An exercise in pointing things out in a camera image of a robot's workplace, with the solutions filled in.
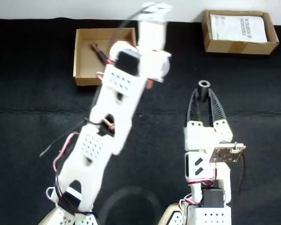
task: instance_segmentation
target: cylindrical object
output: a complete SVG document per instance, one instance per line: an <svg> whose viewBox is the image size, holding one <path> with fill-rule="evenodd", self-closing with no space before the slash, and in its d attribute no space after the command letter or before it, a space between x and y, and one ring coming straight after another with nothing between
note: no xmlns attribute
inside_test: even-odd
<svg viewBox="0 0 281 225"><path fill-rule="evenodd" d="M208 89L210 88L210 83L205 80L201 80L198 83L199 101L205 102L208 98Z"/></svg>
<svg viewBox="0 0 281 225"><path fill-rule="evenodd" d="M98 48L97 43L92 43L89 45L90 48L96 53L98 59L104 64L107 64L108 57Z"/></svg>

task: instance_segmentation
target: black wire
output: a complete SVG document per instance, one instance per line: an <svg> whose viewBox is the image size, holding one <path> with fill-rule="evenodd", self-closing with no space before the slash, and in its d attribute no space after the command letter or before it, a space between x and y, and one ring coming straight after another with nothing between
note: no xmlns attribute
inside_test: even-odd
<svg viewBox="0 0 281 225"><path fill-rule="evenodd" d="M109 51L112 47L112 45L114 44L115 40L117 39L119 33L121 32L122 28L126 27L128 25L128 23L134 18L136 17L138 14L142 13L144 10L146 10L147 8L156 5L157 3L153 3L152 5L149 6L145 6L143 8L141 8L140 10L138 10L137 12L133 13L131 16L129 16L127 19L125 19L117 28L117 30L114 32L114 34L112 35L109 44L107 45L107 49L106 49L106 55L109 55Z"/></svg>
<svg viewBox="0 0 281 225"><path fill-rule="evenodd" d="M187 223L187 218L188 218L188 207L190 207L191 205L190 204L188 204L188 206L186 207L186 223L185 224L188 224Z"/></svg>
<svg viewBox="0 0 281 225"><path fill-rule="evenodd" d="M242 160L242 170L241 170L240 180L239 180L239 184L238 184L238 188L237 188L237 193L239 195L241 193L242 185L243 185L244 180L245 180L245 156L244 156L244 153L242 153L240 155L240 159Z"/></svg>
<svg viewBox="0 0 281 225"><path fill-rule="evenodd" d="M58 140L60 140L61 138L63 138L64 136L66 136L67 134L69 134L71 131L77 129L78 127L81 127L85 122L93 124L93 125L100 125L100 123L94 123L92 121L90 121L88 118L84 118L83 121L77 123L74 127L70 128L69 130L67 130L66 132L64 132L62 135L60 135L58 138L56 138L53 142L51 142L48 147L41 152L41 154L39 154L39 157L42 157L48 150L50 150L50 148L52 147L52 145L54 145Z"/></svg>

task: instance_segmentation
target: white wire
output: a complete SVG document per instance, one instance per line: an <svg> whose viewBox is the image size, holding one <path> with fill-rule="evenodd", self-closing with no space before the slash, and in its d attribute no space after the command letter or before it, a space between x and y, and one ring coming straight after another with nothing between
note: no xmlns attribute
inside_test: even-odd
<svg viewBox="0 0 281 225"><path fill-rule="evenodd" d="M50 197L50 195L49 195L49 193L48 193L48 191L49 191L50 189L54 190L54 187L48 187L48 188L46 189L46 196L47 196L47 198L48 198L49 200L51 200L51 197Z"/></svg>
<svg viewBox="0 0 281 225"><path fill-rule="evenodd" d="M61 158L61 156L63 155L64 151L66 150L67 148L67 145L69 144L71 138L74 136L74 135L77 135L79 134L78 132L72 132L69 134L69 136L67 137L66 139L66 142L64 143L64 146L62 147L60 153L57 155L57 157L53 160L53 169L54 171L56 172L57 171L57 168L56 168L56 162L57 160L59 160Z"/></svg>

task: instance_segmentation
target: gripper jaw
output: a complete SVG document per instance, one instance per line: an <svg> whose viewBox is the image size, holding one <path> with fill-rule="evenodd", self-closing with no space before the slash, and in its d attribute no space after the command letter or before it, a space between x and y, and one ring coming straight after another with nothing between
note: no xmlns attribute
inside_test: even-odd
<svg viewBox="0 0 281 225"><path fill-rule="evenodd" d="M209 89L208 95L209 95L209 107L211 109L211 114L212 114L212 121L215 122L217 120L225 120L226 115L224 109L220 101L217 99L215 93L211 89Z"/></svg>
<svg viewBox="0 0 281 225"><path fill-rule="evenodd" d="M208 81L200 81L198 88L192 93L187 108L186 123L189 121L201 121L199 102L204 103L207 99L212 122L226 119L224 109L215 93L211 90L210 83Z"/></svg>

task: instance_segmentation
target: black cylinder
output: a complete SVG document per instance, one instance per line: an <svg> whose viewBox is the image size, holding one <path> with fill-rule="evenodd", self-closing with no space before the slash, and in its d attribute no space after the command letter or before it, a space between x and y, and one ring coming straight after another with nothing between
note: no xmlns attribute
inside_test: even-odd
<svg viewBox="0 0 281 225"><path fill-rule="evenodd" d="M199 101L205 102L208 98L208 89L210 88L210 83L205 80L201 80L198 82L198 93L199 93Z"/></svg>

